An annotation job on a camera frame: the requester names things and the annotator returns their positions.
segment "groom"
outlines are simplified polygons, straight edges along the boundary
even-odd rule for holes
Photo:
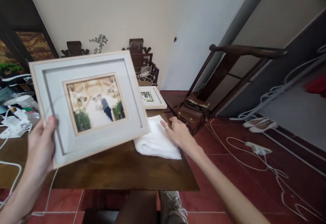
[[[101,94],[97,94],[96,97],[101,100],[101,104],[103,106],[104,113],[106,113],[106,115],[111,119],[111,121],[113,121],[112,114],[111,114],[111,108],[110,108],[108,102],[106,101],[106,99],[102,98]]]

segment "white picture frame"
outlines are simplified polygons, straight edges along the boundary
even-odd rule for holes
[[[139,88],[145,109],[167,108],[167,105],[156,86],[141,86]]]
[[[57,119],[55,169],[150,132],[129,51],[29,66],[44,125]]]

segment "framed photo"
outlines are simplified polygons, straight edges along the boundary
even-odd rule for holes
[[[58,120],[55,169],[150,132],[129,51],[29,65],[44,124]]]
[[[146,109],[167,108],[167,105],[156,86],[141,86],[139,88]]]

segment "sneaker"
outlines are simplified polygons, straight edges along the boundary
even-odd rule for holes
[[[178,191],[159,191],[161,202],[161,224],[169,224],[169,219],[179,218],[180,222],[186,223],[187,211],[181,205],[181,199]]]

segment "white shoe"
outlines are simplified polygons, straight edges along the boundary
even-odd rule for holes
[[[244,122],[242,124],[242,126],[246,127],[246,128],[249,128],[249,127],[252,127],[254,125],[259,125],[261,123],[265,123],[267,121],[269,121],[269,118],[264,118],[264,117],[263,118],[257,118],[257,119],[252,119],[252,120],[249,120],[247,122]]]
[[[265,123],[261,123],[255,126],[252,126],[249,128],[249,130],[253,133],[262,133],[268,129],[272,129],[272,128],[277,128],[278,125],[276,124],[275,121],[268,121]]]
[[[181,205],[178,191],[159,191],[161,202],[161,224],[188,224],[187,211]]]

